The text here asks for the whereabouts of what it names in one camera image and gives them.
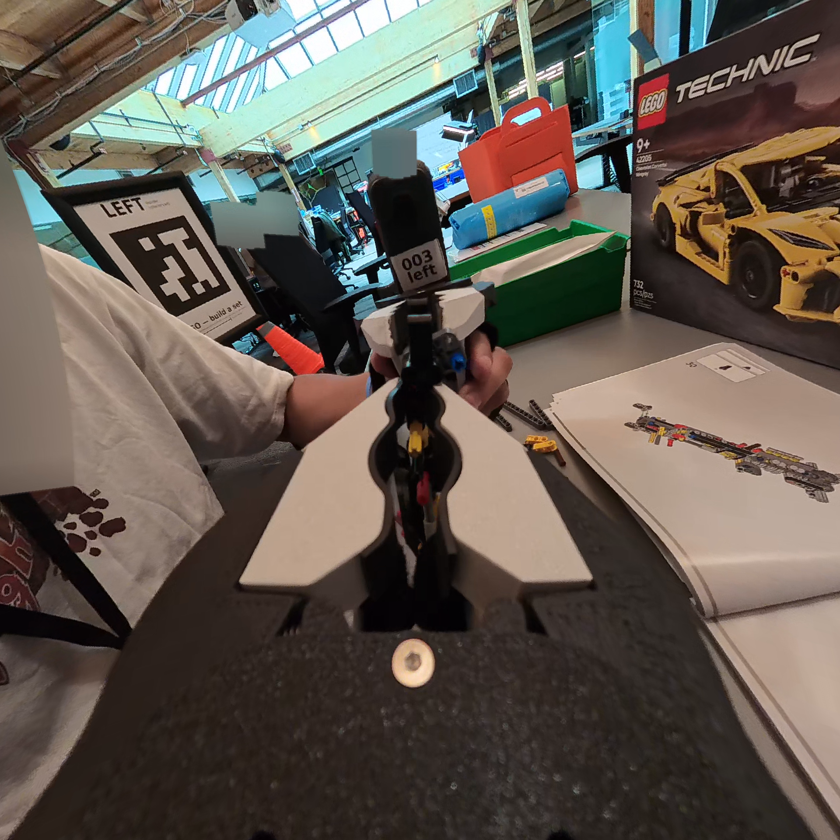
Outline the black framed marker sign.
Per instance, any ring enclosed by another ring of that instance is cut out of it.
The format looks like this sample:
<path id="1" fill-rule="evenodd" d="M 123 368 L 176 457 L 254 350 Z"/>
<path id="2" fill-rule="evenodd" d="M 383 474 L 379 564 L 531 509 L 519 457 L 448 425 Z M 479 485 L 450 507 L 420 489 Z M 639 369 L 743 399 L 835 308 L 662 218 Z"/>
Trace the black framed marker sign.
<path id="1" fill-rule="evenodd" d="M 42 195 L 97 266 L 147 301 L 231 345 L 268 317 L 247 269 L 217 246 L 181 172 L 52 187 Z"/>

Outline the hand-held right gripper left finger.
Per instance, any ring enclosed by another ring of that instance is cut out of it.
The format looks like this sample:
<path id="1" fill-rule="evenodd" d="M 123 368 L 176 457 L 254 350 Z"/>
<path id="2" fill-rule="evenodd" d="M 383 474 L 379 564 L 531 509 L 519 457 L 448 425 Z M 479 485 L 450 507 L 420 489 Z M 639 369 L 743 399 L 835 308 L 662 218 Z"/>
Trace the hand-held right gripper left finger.
<path id="1" fill-rule="evenodd" d="M 386 399 L 396 384 L 388 381 L 304 448 L 239 577 L 244 591 L 363 607 L 389 625 L 403 619 L 395 510 L 371 459 L 391 424 Z"/>

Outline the grey lego car chassis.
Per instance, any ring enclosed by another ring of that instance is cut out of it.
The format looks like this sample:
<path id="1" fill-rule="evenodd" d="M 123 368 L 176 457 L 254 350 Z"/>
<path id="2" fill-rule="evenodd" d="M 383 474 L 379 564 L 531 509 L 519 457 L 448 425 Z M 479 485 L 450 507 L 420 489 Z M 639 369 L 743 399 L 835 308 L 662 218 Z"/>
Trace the grey lego car chassis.
<path id="1" fill-rule="evenodd" d="M 453 586 L 458 557 L 448 515 L 449 492 L 463 459 L 444 428 L 448 386 L 466 373 L 466 352 L 434 316 L 419 307 L 406 316 L 407 353 L 398 383 L 385 406 L 392 418 L 395 470 L 392 477 L 405 544 L 416 559 L 414 588 L 430 601 L 443 601 Z"/>

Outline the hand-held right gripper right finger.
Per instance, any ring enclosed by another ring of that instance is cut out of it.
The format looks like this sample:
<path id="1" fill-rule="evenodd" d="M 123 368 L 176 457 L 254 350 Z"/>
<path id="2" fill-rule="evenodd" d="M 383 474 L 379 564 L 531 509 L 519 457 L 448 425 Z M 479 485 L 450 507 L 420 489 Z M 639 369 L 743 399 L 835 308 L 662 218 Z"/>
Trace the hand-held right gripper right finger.
<path id="1" fill-rule="evenodd" d="M 477 610 L 496 601 L 580 590 L 593 583 L 526 450 L 443 385 L 443 431 L 461 469 L 447 493 L 455 588 Z"/>

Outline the orange traffic cone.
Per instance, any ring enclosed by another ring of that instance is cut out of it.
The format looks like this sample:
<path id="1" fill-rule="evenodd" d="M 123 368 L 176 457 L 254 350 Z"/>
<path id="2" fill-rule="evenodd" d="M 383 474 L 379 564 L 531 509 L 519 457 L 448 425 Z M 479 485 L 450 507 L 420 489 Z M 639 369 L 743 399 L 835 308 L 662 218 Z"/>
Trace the orange traffic cone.
<path id="1" fill-rule="evenodd" d="M 314 375 L 325 370 L 320 353 L 311 350 L 289 332 L 273 322 L 265 322 L 257 328 L 258 335 L 291 369 L 294 375 Z"/>

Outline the blue wrapped roll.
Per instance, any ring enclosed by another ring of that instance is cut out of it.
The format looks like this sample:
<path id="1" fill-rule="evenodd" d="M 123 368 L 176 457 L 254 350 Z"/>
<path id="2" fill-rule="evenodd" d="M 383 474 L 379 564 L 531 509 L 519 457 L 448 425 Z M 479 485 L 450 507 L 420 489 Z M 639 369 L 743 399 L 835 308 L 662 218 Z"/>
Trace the blue wrapped roll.
<path id="1" fill-rule="evenodd" d="M 540 175 L 450 214 L 453 246 L 465 250 L 564 210 L 571 190 L 562 169 Z"/>

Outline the open lego instruction booklet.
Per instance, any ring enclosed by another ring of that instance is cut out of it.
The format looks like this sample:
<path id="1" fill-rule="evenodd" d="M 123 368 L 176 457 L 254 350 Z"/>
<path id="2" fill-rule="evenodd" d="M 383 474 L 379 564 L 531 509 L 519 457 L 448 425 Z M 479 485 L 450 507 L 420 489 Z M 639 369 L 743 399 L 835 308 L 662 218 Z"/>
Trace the open lego instruction booklet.
<path id="1" fill-rule="evenodd" d="M 553 395 L 838 818 L 839 395 L 732 343 Z"/>

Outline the person's left hand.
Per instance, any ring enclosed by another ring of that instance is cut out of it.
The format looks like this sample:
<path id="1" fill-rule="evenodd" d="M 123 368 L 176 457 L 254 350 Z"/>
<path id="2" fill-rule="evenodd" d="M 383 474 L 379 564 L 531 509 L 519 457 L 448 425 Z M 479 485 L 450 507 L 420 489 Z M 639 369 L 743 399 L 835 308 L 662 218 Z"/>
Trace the person's left hand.
<path id="1" fill-rule="evenodd" d="M 459 395 L 470 405 L 490 416 L 509 397 L 508 377 L 512 360 L 507 351 L 496 346 L 486 330 L 472 332 L 466 340 L 468 374 L 466 383 L 459 388 Z M 377 353 L 371 355 L 371 370 L 367 376 L 357 376 L 350 385 L 350 405 L 357 406 L 371 396 L 374 388 L 373 374 L 386 381 L 399 377 L 390 360 Z"/>

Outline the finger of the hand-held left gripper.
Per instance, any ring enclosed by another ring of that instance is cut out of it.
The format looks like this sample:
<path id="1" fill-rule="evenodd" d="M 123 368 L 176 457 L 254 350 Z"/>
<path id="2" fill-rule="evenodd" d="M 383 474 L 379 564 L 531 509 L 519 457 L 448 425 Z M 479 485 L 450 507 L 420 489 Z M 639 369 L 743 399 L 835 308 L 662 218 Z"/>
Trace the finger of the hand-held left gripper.
<path id="1" fill-rule="evenodd" d="M 362 321 L 362 333 L 372 352 L 393 361 L 395 339 L 393 319 L 398 308 L 379 308 Z"/>
<path id="2" fill-rule="evenodd" d="M 436 298 L 440 330 L 468 337 L 486 320 L 486 299 L 478 290 L 443 290 Z"/>

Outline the person's white shirt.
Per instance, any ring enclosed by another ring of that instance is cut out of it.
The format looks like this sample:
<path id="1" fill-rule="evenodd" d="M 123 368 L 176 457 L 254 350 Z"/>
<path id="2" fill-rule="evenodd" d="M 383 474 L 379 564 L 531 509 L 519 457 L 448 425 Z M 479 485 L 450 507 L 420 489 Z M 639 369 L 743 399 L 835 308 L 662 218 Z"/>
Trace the person's white shirt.
<path id="1" fill-rule="evenodd" d="M 108 645 L 2 634 L 2 838 L 76 746 L 113 646 L 222 517 L 202 463 L 277 440 L 292 383 L 101 270 L 39 249 L 66 364 L 75 479 L 33 498 L 104 595 L 83 594 L 2 505 L 2 606 L 96 627 Z"/>

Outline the orange felt bag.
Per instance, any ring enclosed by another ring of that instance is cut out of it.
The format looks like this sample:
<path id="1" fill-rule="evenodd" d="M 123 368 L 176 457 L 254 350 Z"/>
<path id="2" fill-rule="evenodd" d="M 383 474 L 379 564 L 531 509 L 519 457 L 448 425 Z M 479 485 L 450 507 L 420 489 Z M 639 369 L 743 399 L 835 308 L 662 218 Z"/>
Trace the orange felt bag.
<path id="1" fill-rule="evenodd" d="M 458 157 L 474 203 L 556 170 L 565 174 L 571 194 L 579 189 L 569 108 L 551 109 L 541 97 L 510 108 L 500 127 Z"/>

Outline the yellow car lego box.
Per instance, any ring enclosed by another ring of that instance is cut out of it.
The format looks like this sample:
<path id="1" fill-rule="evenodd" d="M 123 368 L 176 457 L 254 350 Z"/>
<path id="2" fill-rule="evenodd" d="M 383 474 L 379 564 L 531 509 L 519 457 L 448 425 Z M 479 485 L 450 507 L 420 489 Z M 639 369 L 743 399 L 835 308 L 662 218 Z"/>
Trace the yellow car lego box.
<path id="1" fill-rule="evenodd" d="M 631 307 L 839 365 L 839 4 L 638 78 Z"/>

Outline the green storage bin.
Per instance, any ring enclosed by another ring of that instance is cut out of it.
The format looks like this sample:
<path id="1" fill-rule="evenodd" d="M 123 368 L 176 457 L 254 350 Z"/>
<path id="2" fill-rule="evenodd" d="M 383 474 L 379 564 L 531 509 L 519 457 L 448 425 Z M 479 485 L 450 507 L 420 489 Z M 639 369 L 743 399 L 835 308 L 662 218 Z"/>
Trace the green storage bin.
<path id="1" fill-rule="evenodd" d="M 455 280 L 472 279 L 489 266 L 577 235 L 606 231 L 613 230 L 580 220 L 563 229 L 531 224 L 483 245 L 450 249 L 450 274 Z M 499 343 L 507 347 L 619 310 L 629 237 L 614 232 L 590 253 L 494 286 L 496 302 L 486 320 L 496 327 Z"/>

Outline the person's left forearm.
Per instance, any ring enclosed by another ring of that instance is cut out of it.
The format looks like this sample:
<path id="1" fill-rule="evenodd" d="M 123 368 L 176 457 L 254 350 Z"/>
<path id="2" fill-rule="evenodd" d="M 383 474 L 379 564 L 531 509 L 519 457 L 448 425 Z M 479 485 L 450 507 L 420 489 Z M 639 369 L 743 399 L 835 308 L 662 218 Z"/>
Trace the person's left forearm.
<path id="1" fill-rule="evenodd" d="M 362 404 L 369 395 L 370 383 L 369 373 L 295 376 L 287 391 L 278 440 L 304 448 Z"/>

